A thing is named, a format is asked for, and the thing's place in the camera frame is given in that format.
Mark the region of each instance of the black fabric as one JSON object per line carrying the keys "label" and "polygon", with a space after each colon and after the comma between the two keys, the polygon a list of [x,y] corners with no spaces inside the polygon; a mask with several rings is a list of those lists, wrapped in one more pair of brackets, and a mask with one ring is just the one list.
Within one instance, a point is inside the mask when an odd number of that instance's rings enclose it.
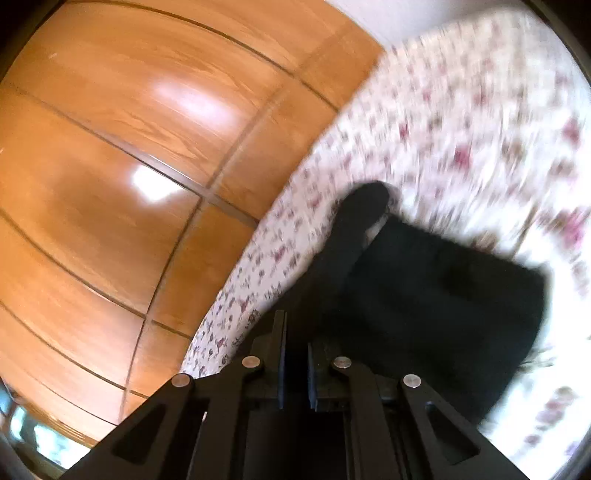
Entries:
{"label": "black fabric", "polygon": [[374,373],[415,373],[477,423],[531,349],[544,285],[537,272],[392,217],[356,263],[323,329]]}
{"label": "black fabric", "polygon": [[306,391],[307,342],[325,335],[376,374],[425,378],[477,423],[534,342],[544,279],[396,217],[364,248],[366,230],[388,201],[388,190],[376,182],[341,203],[322,252],[261,317],[238,354],[248,354],[254,337],[271,330],[274,312],[285,310],[291,390]]}

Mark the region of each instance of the metal pin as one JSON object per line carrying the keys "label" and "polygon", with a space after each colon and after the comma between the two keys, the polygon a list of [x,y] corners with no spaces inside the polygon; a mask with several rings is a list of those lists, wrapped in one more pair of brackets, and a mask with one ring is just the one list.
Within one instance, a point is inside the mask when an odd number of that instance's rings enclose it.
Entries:
{"label": "metal pin", "polygon": [[333,365],[336,368],[349,368],[351,366],[351,359],[348,356],[338,356],[333,360]]}
{"label": "metal pin", "polygon": [[187,374],[176,374],[170,381],[175,387],[186,387],[191,381],[191,377]]}
{"label": "metal pin", "polygon": [[257,356],[250,355],[242,359],[242,366],[246,368],[256,368],[261,364],[261,359]]}
{"label": "metal pin", "polygon": [[421,377],[415,374],[408,374],[404,376],[402,381],[407,387],[417,388],[421,384]]}

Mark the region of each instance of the white wall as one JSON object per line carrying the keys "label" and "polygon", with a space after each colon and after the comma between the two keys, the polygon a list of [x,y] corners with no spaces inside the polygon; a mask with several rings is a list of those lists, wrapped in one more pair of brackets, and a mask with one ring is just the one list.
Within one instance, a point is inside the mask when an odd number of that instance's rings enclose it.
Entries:
{"label": "white wall", "polygon": [[496,5],[519,0],[327,0],[385,47]]}

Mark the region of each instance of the floral rug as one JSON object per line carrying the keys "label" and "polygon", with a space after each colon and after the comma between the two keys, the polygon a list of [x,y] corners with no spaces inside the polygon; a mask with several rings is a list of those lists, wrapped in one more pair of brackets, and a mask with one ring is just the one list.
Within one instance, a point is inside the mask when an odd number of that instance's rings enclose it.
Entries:
{"label": "floral rug", "polygon": [[588,82],[527,11],[386,52],[259,224],[181,370],[227,364],[322,248],[335,202],[382,180],[407,222],[547,273],[542,330],[480,429],[532,480],[551,478],[591,426],[590,116]]}

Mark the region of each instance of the wooden floor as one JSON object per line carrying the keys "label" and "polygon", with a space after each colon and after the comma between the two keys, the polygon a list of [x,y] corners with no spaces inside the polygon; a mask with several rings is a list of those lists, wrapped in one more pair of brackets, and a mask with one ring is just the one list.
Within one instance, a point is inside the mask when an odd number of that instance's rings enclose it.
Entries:
{"label": "wooden floor", "polygon": [[107,434],[380,52],[322,0],[61,6],[0,84],[0,376]]}

